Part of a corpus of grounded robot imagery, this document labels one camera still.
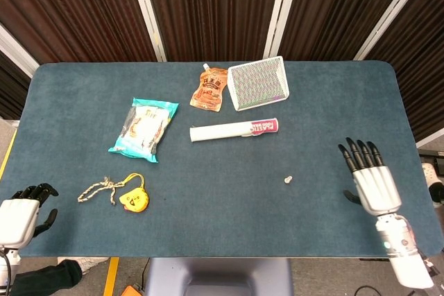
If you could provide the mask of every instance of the black cable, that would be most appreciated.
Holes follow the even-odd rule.
[[[382,294],[378,291],[378,289],[376,289],[375,287],[372,287],[372,286],[360,286],[358,289],[356,289],[354,296],[357,296],[358,292],[362,289],[365,289],[365,288],[375,291],[378,294],[378,296],[382,296]]]
[[[145,288],[145,286],[144,286],[144,282],[145,282],[144,275],[145,275],[146,268],[148,267],[148,263],[150,262],[150,259],[151,258],[148,258],[148,261],[145,264],[144,270],[142,271],[142,285],[141,285],[142,289]]]
[[[5,296],[9,296],[9,289],[11,288],[11,278],[12,278],[12,273],[11,273],[11,264],[9,262],[8,257],[6,256],[5,252],[0,250],[0,256],[5,259],[6,261],[6,267],[8,268],[8,284],[6,285],[6,294]]]

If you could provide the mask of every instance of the robotic hand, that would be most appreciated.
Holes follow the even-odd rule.
[[[51,210],[42,225],[36,225],[40,207],[50,195],[58,192],[49,184],[30,186],[19,191],[0,206],[0,295],[8,295],[20,264],[19,249],[27,246],[33,237],[48,230],[57,217]]]
[[[372,142],[368,142],[367,146],[358,140],[359,151],[353,140],[347,138],[347,142],[351,155],[344,146],[339,145],[339,149],[352,173],[359,196],[347,190],[344,195],[349,201],[361,204],[369,214],[377,216],[376,230],[400,284],[415,289],[434,287],[416,247],[409,221],[396,214],[401,207],[401,198],[378,149]]]

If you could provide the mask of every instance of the orange food pouch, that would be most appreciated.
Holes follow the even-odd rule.
[[[194,92],[190,105],[205,110],[219,111],[222,105],[222,91],[227,85],[227,70],[210,68],[207,64],[200,75],[199,88]]]

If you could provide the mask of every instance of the shoe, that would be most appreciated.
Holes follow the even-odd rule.
[[[425,181],[432,197],[433,206],[438,208],[444,202],[444,184],[440,181],[436,175],[435,168],[430,163],[423,163],[422,171],[424,171]]]
[[[80,266],[82,270],[82,275],[85,275],[89,272],[91,268],[97,266],[99,263],[103,263],[107,261],[110,257],[106,256],[59,256],[57,258],[57,264],[61,263],[64,260],[74,260]]]

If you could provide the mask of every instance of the tabletop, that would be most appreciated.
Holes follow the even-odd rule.
[[[209,63],[228,68],[238,62]],[[285,62],[287,100],[236,112],[189,105],[203,63],[59,63],[32,79],[0,198],[47,182],[39,221],[53,227],[25,256],[385,256],[375,218],[348,202],[355,191],[337,145],[373,141],[391,169],[419,247],[443,236],[422,174],[395,72],[385,62]],[[157,146],[158,164],[108,152],[135,98],[179,103]],[[277,133],[192,143],[191,126],[276,117]],[[146,211],[125,211],[102,191],[77,197],[104,176],[146,179]],[[291,175],[290,184],[284,178]],[[137,182],[118,189],[119,195]]]

